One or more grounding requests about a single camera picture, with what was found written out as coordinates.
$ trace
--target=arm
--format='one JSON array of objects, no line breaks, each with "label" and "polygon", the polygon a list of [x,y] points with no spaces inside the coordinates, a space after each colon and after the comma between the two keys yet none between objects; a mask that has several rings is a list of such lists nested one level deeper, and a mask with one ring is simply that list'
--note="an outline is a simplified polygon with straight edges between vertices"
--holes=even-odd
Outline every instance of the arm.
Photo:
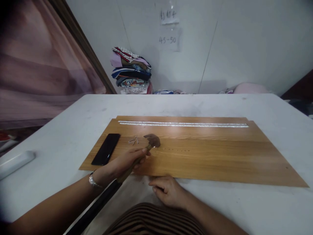
[{"label": "arm", "polygon": [[10,234],[63,234],[75,219],[101,194],[112,180],[119,177],[147,149],[132,149],[93,173],[94,181],[103,188],[94,188],[89,175],[47,198],[8,226]]},{"label": "arm", "polygon": [[195,217],[208,234],[247,234],[234,222],[183,189],[173,177],[157,178],[149,183],[156,196],[169,207],[183,209]]}]

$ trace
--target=pink fabric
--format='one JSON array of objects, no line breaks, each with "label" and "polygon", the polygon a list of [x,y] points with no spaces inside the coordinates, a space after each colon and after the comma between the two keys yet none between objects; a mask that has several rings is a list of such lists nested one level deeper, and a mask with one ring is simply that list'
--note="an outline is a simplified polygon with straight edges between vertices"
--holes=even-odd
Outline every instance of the pink fabric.
[{"label": "pink fabric", "polygon": [[148,62],[147,62],[146,60],[142,59],[142,58],[136,58],[136,59],[134,59],[134,60],[135,60],[135,61],[138,61],[138,62],[142,62],[142,63],[144,63],[146,66],[150,67],[150,65],[148,64]]},{"label": "pink fabric", "polygon": [[269,93],[269,91],[262,85],[254,83],[241,83],[235,90],[234,94],[253,94],[253,93]]},{"label": "pink fabric", "polygon": [[106,89],[47,0],[25,0],[2,34],[0,128],[44,125]]},{"label": "pink fabric", "polygon": [[123,67],[122,62],[121,62],[121,57],[115,52],[112,52],[111,57],[110,57],[110,62],[114,68]]}]

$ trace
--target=wooden board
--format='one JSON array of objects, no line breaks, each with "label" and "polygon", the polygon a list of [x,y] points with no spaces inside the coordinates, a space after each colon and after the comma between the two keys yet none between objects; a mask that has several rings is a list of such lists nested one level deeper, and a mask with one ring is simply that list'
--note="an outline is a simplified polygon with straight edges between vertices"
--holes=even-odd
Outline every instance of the wooden board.
[{"label": "wooden board", "polygon": [[[248,128],[168,127],[121,125],[118,121],[246,123]],[[131,148],[144,148],[143,137],[153,133],[161,146],[151,150],[138,175],[216,180],[228,182],[308,187],[293,167],[274,147],[253,121],[235,117],[135,117],[112,119],[80,170],[95,170],[91,162],[107,134],[119,133],[121,138],[111,160]],[[139,144],[128,141],[138,137]]]}]

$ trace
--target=black phone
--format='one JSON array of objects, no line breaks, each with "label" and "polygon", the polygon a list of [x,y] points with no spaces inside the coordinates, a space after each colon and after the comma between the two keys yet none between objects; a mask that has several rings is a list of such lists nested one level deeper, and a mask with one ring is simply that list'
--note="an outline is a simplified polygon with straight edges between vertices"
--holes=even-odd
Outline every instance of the black phone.
[{"label": "black phone", "polygon": [[108,134],[91,164],[92,165],[108,164],[113,153],[113,150],[115,149],[115,146],[117,145],[117,142],[120,137],[121,137],[120,134]]}]

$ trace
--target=right hand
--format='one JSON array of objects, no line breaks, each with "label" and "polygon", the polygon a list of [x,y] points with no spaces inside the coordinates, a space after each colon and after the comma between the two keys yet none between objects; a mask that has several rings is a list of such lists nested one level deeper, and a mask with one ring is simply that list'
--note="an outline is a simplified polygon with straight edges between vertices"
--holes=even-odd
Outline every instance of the right hand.
[{"label": "right hand", "polygon": [[156,178],[149,185],[153,186],[154,193],[166,206],[186,209],[190,193],[183,189],[173,177]]}]

